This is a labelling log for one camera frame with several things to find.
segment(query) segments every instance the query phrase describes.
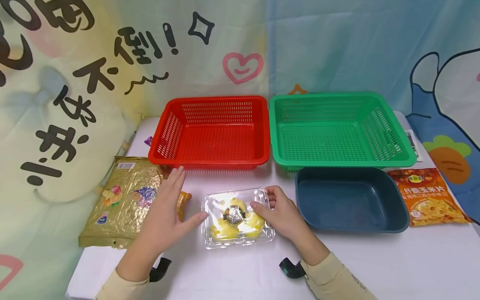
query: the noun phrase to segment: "black clip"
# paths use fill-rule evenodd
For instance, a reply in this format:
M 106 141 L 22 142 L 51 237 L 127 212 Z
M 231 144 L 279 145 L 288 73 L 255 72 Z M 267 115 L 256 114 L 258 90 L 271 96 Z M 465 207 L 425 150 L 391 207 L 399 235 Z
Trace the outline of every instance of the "black clip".
M 301 266 L 300 262 L 296 265 L 293 265 L 290 259 L 285 258 L 279 266 L 288 278 L 297 279 L 306 275 L 305 270 Z
M 172 261 L 170 259 L 166 259 L 163 257 L 160 258 L 160 263 L 158 264 L 158 267 L 152 267 L 152 270 L 150 270 L 150 282 L 160 281 L 167 273 L 168 267 L 171 263 Z

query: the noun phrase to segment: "food package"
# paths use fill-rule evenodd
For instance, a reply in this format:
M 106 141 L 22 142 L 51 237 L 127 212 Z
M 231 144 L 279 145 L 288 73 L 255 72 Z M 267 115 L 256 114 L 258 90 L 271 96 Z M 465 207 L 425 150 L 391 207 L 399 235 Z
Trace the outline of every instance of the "food package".
M 171 169 L 153 165 L 146 157 L 115 157 L 110 178 L 78 238 L 80 247 L 127 248 L 140 232 L 150 204 Z M 177 216 L 192 197 L 181 192 Z
M 202 224 L 202 234 L 207 249 L 249 245 L 274 238 L 275 230 L 253 211 L 251 201 L 270 208 L 267 192 L 263 188 L 205 195 L 202 210 L 209 216 Z
M 411 226 L 470 223 L 437 168 L 390 171 L 410 212 Z

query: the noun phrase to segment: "exclamation mark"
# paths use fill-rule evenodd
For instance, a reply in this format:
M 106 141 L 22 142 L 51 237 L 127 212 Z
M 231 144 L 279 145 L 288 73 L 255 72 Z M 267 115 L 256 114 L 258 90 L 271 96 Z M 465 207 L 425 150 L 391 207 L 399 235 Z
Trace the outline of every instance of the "exclamation mark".
M 177 55 L 179 51 L 175 48 L 177 43 L 175 43 L 175 37 L 173 36 L 172 26 L 168 23 L 163 23 L 163 32 L 165 33 L 165 37 L 167 38 L 167 43 L 170 47 L 172 47 L 172 54 Z

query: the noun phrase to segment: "orange snack bag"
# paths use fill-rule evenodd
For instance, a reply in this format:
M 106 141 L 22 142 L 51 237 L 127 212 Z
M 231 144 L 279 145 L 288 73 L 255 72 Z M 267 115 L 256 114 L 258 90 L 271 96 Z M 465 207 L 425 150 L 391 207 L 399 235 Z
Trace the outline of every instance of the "orange snack bag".
M 448 192 L 437 168 L 390 171 L 410 212 L 410 226 L 471 223 Z

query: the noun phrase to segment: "sleeve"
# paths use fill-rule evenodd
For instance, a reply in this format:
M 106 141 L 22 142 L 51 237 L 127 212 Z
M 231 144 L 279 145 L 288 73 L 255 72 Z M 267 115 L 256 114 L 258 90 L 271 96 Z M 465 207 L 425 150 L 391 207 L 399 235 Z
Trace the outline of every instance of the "sleeve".
M 315 266 L 301 261 L 305 278 L 318 299 L 377 300 L 377 298 L 332 253 Z
M 149 278 L 130 282 L 121 278 L 114 270 L 94 300 L 138 300 L 147 287 Z

